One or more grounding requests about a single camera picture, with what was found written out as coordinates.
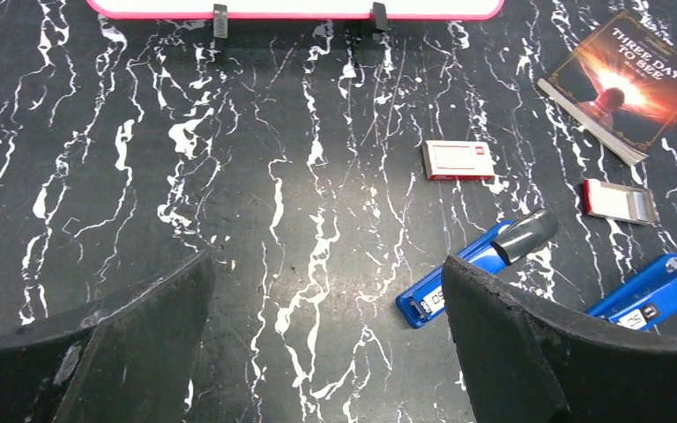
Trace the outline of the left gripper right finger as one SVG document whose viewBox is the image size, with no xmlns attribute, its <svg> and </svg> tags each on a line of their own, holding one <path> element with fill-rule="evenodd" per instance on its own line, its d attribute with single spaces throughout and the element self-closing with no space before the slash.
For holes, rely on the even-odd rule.
<svg viewBox="0 0 677 423">
<path fill-rule="evenodd" d="M 477 421 L 677 422 L 677 338 L 566 308 L 457 256 L 442 289 Z"/>
</svg>

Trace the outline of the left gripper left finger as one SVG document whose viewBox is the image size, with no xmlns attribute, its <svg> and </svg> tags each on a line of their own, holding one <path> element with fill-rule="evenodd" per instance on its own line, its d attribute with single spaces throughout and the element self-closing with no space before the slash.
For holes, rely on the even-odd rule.
<svg viewBox="0 0 677 423">
<path fill-rule="evenodd" d="M 215 286 L 204 252 L 0 331 L 0 422 L 179 422 Z"/>
</svg>

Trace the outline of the staple box tray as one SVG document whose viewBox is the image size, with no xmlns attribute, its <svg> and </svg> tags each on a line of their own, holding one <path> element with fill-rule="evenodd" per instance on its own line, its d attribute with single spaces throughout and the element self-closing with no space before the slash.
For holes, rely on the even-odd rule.
<svg viewBox="0 0 677 423">
<path fill-rule="evenodd" d="M 637 191 L 648 193 L 648 202 L 652 212 L 652 221 L 649 224 L 638 222 L 632 216 L 631 194 Z M 653 225 L 658 222 L 654 198 L 649 189 L 602 182 L 591 178 L 583 182 L 583 195 L 584 209 L 587 215 L 638 225 Z"/>
</svg>

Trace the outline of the small red staple box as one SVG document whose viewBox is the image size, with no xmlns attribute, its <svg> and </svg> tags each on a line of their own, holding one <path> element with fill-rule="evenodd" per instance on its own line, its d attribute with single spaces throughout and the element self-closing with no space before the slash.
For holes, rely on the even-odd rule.
<svg viewBox="0 0 677 423">
<path fill-rule="evenodd" d="M 485 181 L 495 176 L 486 142 L 428 140 L 421 150 L 430 181 Z"/>
</svg>

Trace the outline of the whiteboard with pink frame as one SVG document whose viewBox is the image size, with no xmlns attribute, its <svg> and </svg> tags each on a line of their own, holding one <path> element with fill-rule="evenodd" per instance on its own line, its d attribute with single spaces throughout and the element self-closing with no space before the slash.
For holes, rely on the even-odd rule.
<svg viewBox="0 0 677 423">
<path fill-rule="evenodd" d="M 89 6 L 109 19 L 206 19 L 214 23 L 214 36 L 225 39 L 233 19 L 339 19 L 368 20 L 377 32 L 390 20 L 491 19 L 503 0 L 231 0 L 231 1 L 123 1 L 96 0 Z"/>
</svg>

